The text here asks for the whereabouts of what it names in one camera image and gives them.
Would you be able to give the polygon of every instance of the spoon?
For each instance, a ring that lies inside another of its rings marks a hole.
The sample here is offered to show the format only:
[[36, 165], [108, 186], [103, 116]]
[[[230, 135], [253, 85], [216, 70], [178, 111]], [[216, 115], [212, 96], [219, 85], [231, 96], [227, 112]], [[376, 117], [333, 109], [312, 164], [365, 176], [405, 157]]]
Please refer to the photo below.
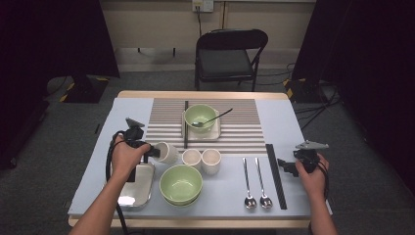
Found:
[[248, 196], [245, 199], [245, 207], [247, 207], [247, 209], [254, 209], [256, 208], [256, 200], [255, 198], [253, 198], [253, 196], [251, 196], [251, 192], [250, 192], [250, 182], [248, 180], [248, 171], [247, 171], [247, 160], [245, 158], [243, 158], [242, 160], [244, 162], [245, 179], [247, 180], [247, 191], [248, 191]]
[[259, 202], [260, 202], [260, 205], [263, 208], [270, 209], [270, 208], [272, 208], [272, 201], [271, 201], [270, 198], [268, 198], [268, 196], [265, 195], [265, 191], [263, 190], [262, 176], [260, 174], [260, 167], [259, 167], [259, 159], [258, 158], [255, 158], [255, 163], [256, 163], [256, 169], [258, 170], [260, 188], [262, 190], [262, 196], [260, 197]]
[[192, 125], [193, 125], [193, 126], [195, 126], [195, 127], [202, 127], [202, 126], [204, 126], [204, 124], [206, 124], [206, 123], [210, 122], [211, 120], [215, 120], [215, 119], [217, 119], [217, 118], [219, 118], [219, 117], [222, 117], [222, 116], [224, 116], [224, 115], [228, 114], [229, 112], [231, 112], [232, 110], [233, 110], [233, 109], [230, 109], [230, 110], [226, 111], [225, 113], [221, 114], [220, 116], [214, 117], [214, 118], [212, 118], [212, 119], [210, 119], [210, 120], [207, 120], [207, 121], [205, 121], [205, 122], [201, 122], [201, 121], [194, 121], [194, 122], [192, 122]]

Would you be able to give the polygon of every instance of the green bowl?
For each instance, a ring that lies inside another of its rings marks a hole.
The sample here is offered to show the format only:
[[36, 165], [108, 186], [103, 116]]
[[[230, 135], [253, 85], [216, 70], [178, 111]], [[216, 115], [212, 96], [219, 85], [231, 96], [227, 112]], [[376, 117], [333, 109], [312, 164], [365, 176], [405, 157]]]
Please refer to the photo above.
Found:
[[217, 122], [217, 119], [212, 120], [201, 127], [193, 126], [195, 121], [206, 122], [217, 115], [216, 110], [208, 105], [194, 105], [189, 107], [184, 113], [184, 120], [189, 126], [189, 129], [195, 132], [203, 133], [211, 130], [211, 127]]
[[187, 206], [194, 202], [201, 193], [202, 186], [199, 171], [185, 164], [172, 166], [160, 179], [162, 195], [175, 206]]

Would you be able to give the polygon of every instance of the forearm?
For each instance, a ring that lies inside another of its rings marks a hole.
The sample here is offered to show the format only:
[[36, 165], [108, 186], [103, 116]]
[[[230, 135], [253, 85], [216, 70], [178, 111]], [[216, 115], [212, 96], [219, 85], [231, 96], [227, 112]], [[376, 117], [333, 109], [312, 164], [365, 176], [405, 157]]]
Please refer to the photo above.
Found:
[[116, 202], [125, 180], [111, 177], [70, 234], [109, 234]]
[[327, 209], [324, 197], [310, 198], [311, 229], [314, 235], [337, 235], [336, 226]]

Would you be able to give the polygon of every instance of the human arm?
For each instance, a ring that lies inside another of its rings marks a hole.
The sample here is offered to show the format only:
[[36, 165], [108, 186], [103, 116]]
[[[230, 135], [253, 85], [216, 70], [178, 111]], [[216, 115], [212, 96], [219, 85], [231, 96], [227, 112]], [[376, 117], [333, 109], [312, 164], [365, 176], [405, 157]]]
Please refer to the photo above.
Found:
[[116, 203], [122, 187], [131, 170], [137, 166], [144, 153], [150, 150], [145, 144], [134, 149], [122, 142], [122, 137], [115, 140], [113, 152], [113, 173], [101, 193], [91, 204], [82, 218], [76, 223], [70, 234], [109, 234]]
[[[329, 168], [323, 156], [318, 154], [320, 163]], [[307, 173], [301, 162], [296, 161], [296, 168], [299, 171], [302, 185], [307, 193], [311, 209], [311, 229], [314, 235], [336, 235], [336, 226], [327, 209], [324, 197], [325, 176], [321, 169], [317, 167], [313, 172]]]

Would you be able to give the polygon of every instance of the small white cup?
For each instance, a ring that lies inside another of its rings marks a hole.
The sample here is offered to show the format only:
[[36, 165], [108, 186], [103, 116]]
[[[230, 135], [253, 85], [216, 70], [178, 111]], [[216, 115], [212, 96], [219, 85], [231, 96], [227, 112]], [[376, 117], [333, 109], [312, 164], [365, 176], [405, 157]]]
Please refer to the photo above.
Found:
[[206, 174], [216, 174], [219, 171], [221, 156], [215, 149], [206, 149], [202, 153], [202, 169]]
[[172, 165], [176, 163], [179, 158], [179, 152], [176, 147], [171, 144], [160, 142], [155, 145], [155, 149], [160, 150], [160, 157], [154, 158], [159, 163]]
[[194, 167], [197, 170], [201, 170], [202, 167], [202, 155], [199, 150], [188, 149], [182, 155], [183, 164]]

